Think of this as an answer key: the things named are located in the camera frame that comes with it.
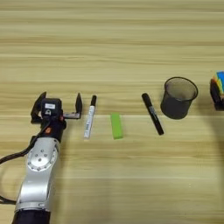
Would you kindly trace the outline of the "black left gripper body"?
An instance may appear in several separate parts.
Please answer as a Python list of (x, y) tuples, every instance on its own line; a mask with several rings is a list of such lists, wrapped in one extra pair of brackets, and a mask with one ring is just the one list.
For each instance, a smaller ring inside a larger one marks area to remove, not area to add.
[(78, 120), (81, 118), (81, 113), (65, 113), (59, 118), (48, 117), (44, 118), (41, 123), (41, 137), (51, 137), (61, 142), (64, 129), (67, 127), (67, 119)]

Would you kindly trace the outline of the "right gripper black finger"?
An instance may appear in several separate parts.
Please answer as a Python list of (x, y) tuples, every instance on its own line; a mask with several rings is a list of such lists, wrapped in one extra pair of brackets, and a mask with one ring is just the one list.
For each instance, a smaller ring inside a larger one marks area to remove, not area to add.
[(221, 99), (221, 91), (215, 80), (210, 80), (210, 95), (216, 110), (224, 110), (224, 99)]

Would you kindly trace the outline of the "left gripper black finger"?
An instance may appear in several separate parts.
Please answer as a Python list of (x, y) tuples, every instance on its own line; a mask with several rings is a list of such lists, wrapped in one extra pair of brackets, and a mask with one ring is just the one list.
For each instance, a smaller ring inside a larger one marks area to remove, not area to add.
[(81, 94), (78, 93), (76, 97), (76, 103), (75, 103), (75, 109), (76, 109), (76, 117), (81, 118), (82, 114), (82, 99), (81, 99)]
[(38, 99), (34, 102), (33, 108), (31, 110), (31, 122), (40, 123), (42, 118), (39, 116), (41, 111), (41, 102), (46, 98), (46, 92), (42, 93)]

